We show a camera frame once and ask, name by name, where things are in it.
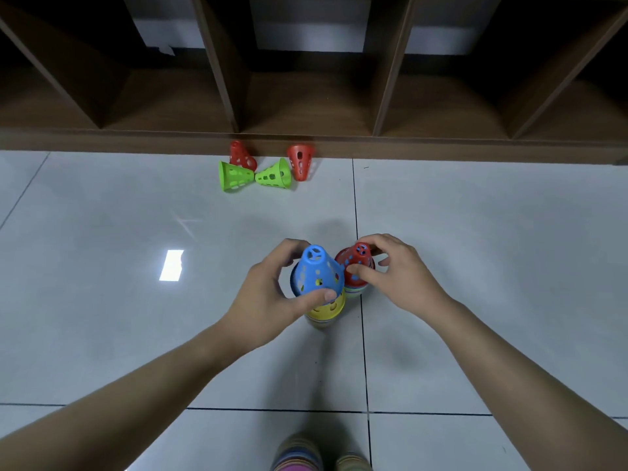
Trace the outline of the small red perforated cone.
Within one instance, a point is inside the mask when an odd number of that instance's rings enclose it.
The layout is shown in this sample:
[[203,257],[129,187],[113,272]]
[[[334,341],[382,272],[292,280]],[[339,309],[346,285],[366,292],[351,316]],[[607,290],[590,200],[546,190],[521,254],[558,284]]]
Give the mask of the small red perforated cone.
[[232,141],[230,144],[229,163],[241,166],[252,172],[257,170],[257,161],[251,155],[241,141]]

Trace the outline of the yellow perforated cone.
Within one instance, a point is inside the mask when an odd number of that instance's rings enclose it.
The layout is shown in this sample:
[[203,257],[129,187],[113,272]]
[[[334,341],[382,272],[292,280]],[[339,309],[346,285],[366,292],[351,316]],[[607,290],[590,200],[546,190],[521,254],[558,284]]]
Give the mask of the yellow perforated cone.
[[338,316],[343,311],[345,303],[346,295],[342,290],[340,296],[336,297],[334,301],[329,304],[312,309],[306,315],[313,316],[314,318],[318,318],[320,320],[327,320]]

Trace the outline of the red cone with blue dots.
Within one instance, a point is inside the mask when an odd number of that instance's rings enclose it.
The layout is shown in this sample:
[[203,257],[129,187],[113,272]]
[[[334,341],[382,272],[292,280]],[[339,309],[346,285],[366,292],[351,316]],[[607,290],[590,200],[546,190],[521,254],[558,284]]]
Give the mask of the red cone with blue dots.
[[364,264],[365,266],[375,269],[375,262],[371,253],[370,246],[363,242],[356,242],[351,247],[344,248],[336,256],[335,261],[339,264],[344,273],[344,285],[361,286],[366,282],[360,280],[357,276],[352,276],[346,272],[346,267],[350,264]]

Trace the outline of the brown wooden shelf unit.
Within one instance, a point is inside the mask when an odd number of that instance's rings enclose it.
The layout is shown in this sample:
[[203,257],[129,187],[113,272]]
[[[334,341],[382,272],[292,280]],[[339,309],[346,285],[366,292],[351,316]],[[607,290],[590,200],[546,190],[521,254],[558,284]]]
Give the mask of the brown wooden shelf unit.
[[628,0],[0,0],[0,149],[628,165]]

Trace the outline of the person's right hand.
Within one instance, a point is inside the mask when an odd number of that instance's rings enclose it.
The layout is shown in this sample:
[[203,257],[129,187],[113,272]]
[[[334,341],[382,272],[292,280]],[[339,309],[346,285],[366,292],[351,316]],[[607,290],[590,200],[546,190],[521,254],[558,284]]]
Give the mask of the person's right hand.
[[398,308],[432,326],[456,315],[458,304],[438,284],[413,246],[390,234],[364,236],[358,242],[391,257],[386,270],[390,289],[379,291]]

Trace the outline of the blue perforated cone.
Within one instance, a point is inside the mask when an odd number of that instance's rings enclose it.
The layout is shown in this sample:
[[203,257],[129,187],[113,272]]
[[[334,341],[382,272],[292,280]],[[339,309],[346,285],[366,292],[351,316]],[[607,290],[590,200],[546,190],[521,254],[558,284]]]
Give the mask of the blue perforated cone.
[[319,289],[331,289],[339,298],[344,288],[344,268],[319,245],[310,245],[302,253],[290,276],[295,297]]

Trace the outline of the person's left forearm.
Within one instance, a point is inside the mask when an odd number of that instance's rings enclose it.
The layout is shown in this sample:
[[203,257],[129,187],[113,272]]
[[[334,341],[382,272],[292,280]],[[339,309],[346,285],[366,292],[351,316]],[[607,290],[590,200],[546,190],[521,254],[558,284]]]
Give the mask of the person's left forearm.
[[125,471],[200,394],[259,346],[220,321],[186,343],[0,439],[0,471]]

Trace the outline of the person's left hand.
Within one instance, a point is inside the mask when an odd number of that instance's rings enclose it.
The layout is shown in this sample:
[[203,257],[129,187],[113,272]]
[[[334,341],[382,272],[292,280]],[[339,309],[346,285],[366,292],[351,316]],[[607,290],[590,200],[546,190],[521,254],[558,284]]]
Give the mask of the person's left hand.
[[294,298],[283,294],[278,280],[281,271],[299,259],[308,246],[305,240],[286,238],[249,269],[231,307],[219,321],[237,357],[266,345],[301,318],[293,316]]

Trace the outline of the green perforated cone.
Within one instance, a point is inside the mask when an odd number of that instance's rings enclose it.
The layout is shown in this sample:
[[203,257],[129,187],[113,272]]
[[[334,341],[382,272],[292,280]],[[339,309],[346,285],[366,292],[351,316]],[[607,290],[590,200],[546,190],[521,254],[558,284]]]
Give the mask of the green perforated cone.
[[254,171],[224,161],[218,162],[218,175],[223,192],[240,189],[249,183],[255,182]]
[[280,158],[270,167],[255,174],[257,184],[282,189],[290,189],[292,178],[291,165],[285,158]]

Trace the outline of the person's right forearm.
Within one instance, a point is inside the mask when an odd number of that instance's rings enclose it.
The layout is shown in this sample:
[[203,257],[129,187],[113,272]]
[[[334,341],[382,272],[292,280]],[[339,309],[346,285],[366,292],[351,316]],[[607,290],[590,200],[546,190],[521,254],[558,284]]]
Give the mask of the person's right forearm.
[[628,471],[628,430],[446,297],[424,321],[531,470]]

